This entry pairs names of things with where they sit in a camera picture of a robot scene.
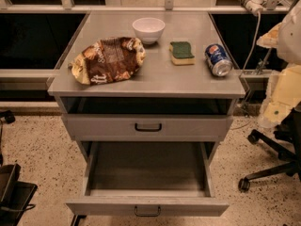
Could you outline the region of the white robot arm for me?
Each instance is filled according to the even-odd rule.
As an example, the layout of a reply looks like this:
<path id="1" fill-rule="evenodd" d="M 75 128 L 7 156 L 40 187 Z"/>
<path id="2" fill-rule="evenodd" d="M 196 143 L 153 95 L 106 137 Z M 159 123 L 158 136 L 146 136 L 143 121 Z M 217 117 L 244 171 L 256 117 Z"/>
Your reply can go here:
<path id="1" fill-rule="evenodd" d="M 268 81 L 258 123 L 272 128 L 281 122 L 301 102 L 301 1 L 290 10 L 283 21 L 257 40 L 264 48 L 275 48 L 277 56 L 288 63 Z"/>

